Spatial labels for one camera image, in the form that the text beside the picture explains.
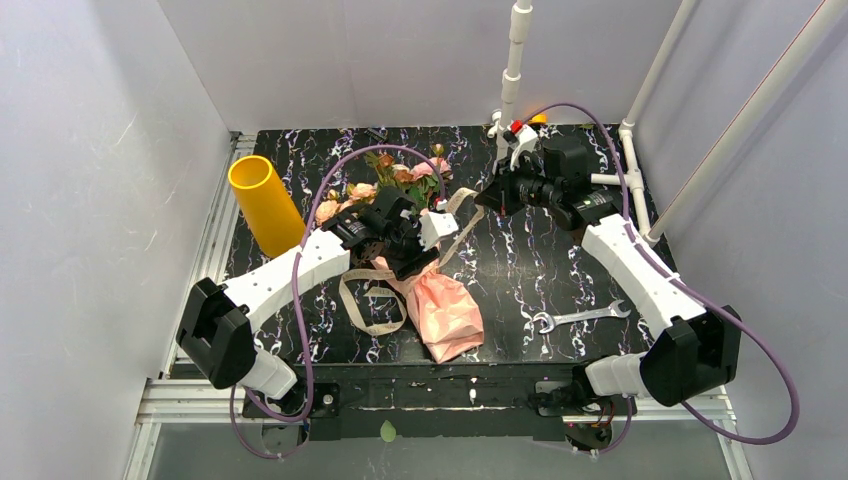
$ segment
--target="yellow plastic cup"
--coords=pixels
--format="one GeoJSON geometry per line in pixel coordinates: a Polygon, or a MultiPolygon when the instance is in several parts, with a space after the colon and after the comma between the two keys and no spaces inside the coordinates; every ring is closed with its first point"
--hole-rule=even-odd
{"type": "Polygon", "coordinates": [[[275,258],[300,243],[306,225],[267,158],[242,157],[227,178],[262,253],[275,258]]]}

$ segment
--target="white pipe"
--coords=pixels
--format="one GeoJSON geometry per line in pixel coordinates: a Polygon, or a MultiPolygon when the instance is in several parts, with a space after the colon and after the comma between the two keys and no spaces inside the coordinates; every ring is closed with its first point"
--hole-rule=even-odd
{"type": "Polygon", "coordinates": [[[645,105],[648,103],[648,98],[654,91],[654,87],[657,86],[657,80],[660,78],[660,73],[662,73],[662,69],[668,61],[671,51],[674,50],[674,46],[677,45],[677,40],[680,37],[680,33],[683,31],[683,26],[686,25],[686,20],[688,20],[689,16],[692,14],[692,10],[695,8],[696,3],[697,0],[683,0],[680,4],[680,7],[677,9],[677,13],[674,15],[674,20],[671,21],[671,25],[668,27],[668,32],[665,34],[663,43],[660,45],[660,49],[657,50],[657,56],[654,57],[654,61],[651,63],[651,68],[648,69],[648,75],[645,76],[645,80],[642,82],[642,87],[636,95],[636,100],[633,101],[633,105],[630,107],[630,112],[624,119],[624,123],[628,123],[631,126],[636,124],[636,121],[642,114],[642,110],[645,109],[645,105]]]}
{"type": "MultiPolygon", "coordinates": [[[[674,15],[671,25],[663,38],[657,55],[651,63],[651,68],[648,69],[648,75],[642,82],[639,88],[639,93],[636,95],[636,100],[633,101],[633,106],[630,107],[630,112],[627,118],[622,120],[621,127],[618,129],[618,136],[621,139],[621,146],[624,149],[624,160],[627,165],[627,173],[624,174],[624,179],[627,182],[627,187],[630,189],[630,195],[633,197],[633,209],[636,211],[636,223],[639,226],[639,234],[643,237],[651,230],[651,220],[648,216],[648,206],[645,201],[645,181],[642,179],[642,171],[639,169],[639,161],[636,158],[636,149],[633,146],[633,127],[636,126],[636,120],[642,114],[645,104],[648,102],[654,88],[657,86],[660,73],[662,72],[668,58],[674,50],[680,34],[683,32],[683,27],[686,25],[692,11],[695,8],[696,0],[683,0],[677,13],[674,15]]],[[[616,175],[592,175],[592,183],[600,185],[620,185],[616,175]]]]}
{"type": "Polygon", "coordinates": [[[592,183],[596,185],[621,185],[618,175],[607,175],[604,173],[593,173],[592,183]]]}
{"type": "Polygon", "coordinates": [[[710,148],[707,155],[677,192],[677,196],[657,219],[657,223],[646,236],[649,243],[659,241],[668,225],[685,211],[689,205],[703,197],[713,185],[718,175],[733,158],[739,145],[745,141],[753,126],[762,119],[766,109],[780,95],[795,73],[803,65],[807,56],[821,43],[844,13],[848,0],[824,0],[819,4],[801,31],[795,36],[777,62],[771,67],[754,93],[742,105],[733,120],[710,148]]]}
{"type": "Polygon", "coordinates": [[[530,30],[530,20],[533,16],[532,0],[516,0],[512,6],[509,25],[509,59],[504,70],[501,84],[501,118],[498,120],[497,141],[498,154],[496,160],[506,157],[507,142],[500,133],[512,123],[515,99],[518,97],[518,87],[521,84],[521,56],[524,52],[524,42],[530,30]]]}
{"type": "Polygon", "coordinates": [[[642,171],[636,161],[636,149],[633,148],[633,129],[624,124],[618,129],[621,138],[621,146],[624,147],[624,158],[627,161],[627,187],[633,197],[633,209],[636,210],[636,223],[639,225],[639,234],[643,237],[651,230],[651,218],[648,216],[648,205],[645,202],[645,181],[642,179],[642,171]]]}

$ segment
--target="marbled black surface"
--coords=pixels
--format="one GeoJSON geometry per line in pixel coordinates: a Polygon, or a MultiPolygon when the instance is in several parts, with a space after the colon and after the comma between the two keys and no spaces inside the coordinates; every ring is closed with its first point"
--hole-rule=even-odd
{"type": "MultiPolygon", "coordinates": [[[[615,127],[607,128],[615,138],[615,127]]],[[[425,154],[430,145],[443,144],[454,171],[451,191],[462,186],[482,189],[495,155],[494,141],[486,137],[481,126],[389,128],[382,133],[388,136],[388,143],[407,145],[425,154]]],[[[615,169],[596,130],[550,126],[540,134],[543,141],[552,135],[577,136],[597,158],[597,172],[612,173],[615,169]]],[[[318,188],[330,166],[346,153],[374,143],[362,129],[262,131],[254,153],[271,160],[304,213],[313,189],[318,188]]],[[[417,163],[403,155],[395,157],[410,166],[417,163]]],[[[364,161],[354,161],[336,175],[332,185],[343,191],[348,182],[375,181],[376,174],[364,161]]],[[[653,219],[650,197],[648,203],[653,219]]],[[[461,210],[460,226],[472,212],[471,205],[461,210]]],[[[664,247],[662,255],[671,260],[664,247]]],[[[239,218],[227,275],[242,275],[267,260],[244,219],[239,218]]],[[[537,312],[571,313],[626,299],[606,270],[575,246],[566,232],[557,229],[543,209],[527,208],[507,219],[488,212],[442,272],[465,283],[480,305],[484,321],[485,343],[453,362],[571,363],[640,352],[649,346],[647,325],[636,312],[628,319],[604,318],[562,326],[550,335],[538,333],[539,325],[531,320],[537,312]]],[[[365,282],[351,282],[349,286],[355,296],[368,289],[365,282]]],[[[302,301],[309,327],[309,351],[319,364],[432,362],[410,321],[399,331],[376,338],[354,328],[338,300],[338,279],[305,293],[302,301]]],[[[390,316],[400,317],[394,300],[361,298],[360,307],[366,322],[369,318],[383,322],[390,316]]],[[[291,305],[266,322],[256,339],[272,353],[290,362],[302,362],[291,305]]]]}

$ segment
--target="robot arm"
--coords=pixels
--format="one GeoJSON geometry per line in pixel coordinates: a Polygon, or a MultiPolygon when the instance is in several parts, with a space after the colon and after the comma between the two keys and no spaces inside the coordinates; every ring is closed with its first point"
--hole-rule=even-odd
{"type": "Polygon", "coordinates": [[[399,280],[439,257],[438,241],[458,230],[453,215],[413,216],[413,202],[396,188],[380,190],[374,203],[348,208],[296,246],[246,274],[216,285],[197,282],[177,331],[177,344],[215,388],[236,383],[282,398],[297,382],[281,358],[257,347],[253,334],[292,301],[294,260],[301,254],[298,290],[305,292],[352,267],[383,256],[399,280]]]}
{"type": "MultiPolygon", "coordinates": [[[[641,243],[656,263],[679,279],[640,237],[629,239],[628,225],[619,214],[620,194],[592,186],[588,154],[579,141],[547,140],[540,163],[522,147],[534,143],[527,140],[533,135],[526,125],[504,133],[516,147],[513,157],[519,153],[518,163],[510,159],[509,164],[496,165],[491,184],[475,201],[504,216],[526,205],[548,209],[556,224],[621,285],[655,339],[646,353],[580,365],[575,381],[560,392],[560,398],[583,406],[599,397],[623,394],[653,397],[671,406],[733,380],[741,332],[685,295],[637,251],[641,243]]],[[[730,307],[725,309],[735,315],[730,307]]]]}

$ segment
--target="white wall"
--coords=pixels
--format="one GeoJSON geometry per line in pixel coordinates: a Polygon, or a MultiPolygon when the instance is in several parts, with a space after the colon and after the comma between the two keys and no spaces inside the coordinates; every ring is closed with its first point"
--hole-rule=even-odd
{"type": "Polygon", "coordinates": [[[3,2],[0,478],[121,477],[228,140],[155,0],[3,2]]]}
{"type": "MultiPolygon", "coordinates": [[[[514,0],[159,3],[231,130],[469,125],[500,108],[514,0]]],[[[568,99],[621,121],[679,3],[533,2],[516,112],[568,99]]]]}
{"type": "MultiPolygon", "coordinates": [[[[637,126],[651,191],[665,207],[818,5],[818,0],[701,2],[637,126]]],[[[687,283],[729,303],[788,363],[801,392],[798,429],[747,447],[756,478],[844,478],[848,420],[848,18],[811,55],[752,132],[715,195],[669,229],[687,283]]],[[[729,386],[743,434],[788,415],[774,367],[743,341],[729,386]]]]}

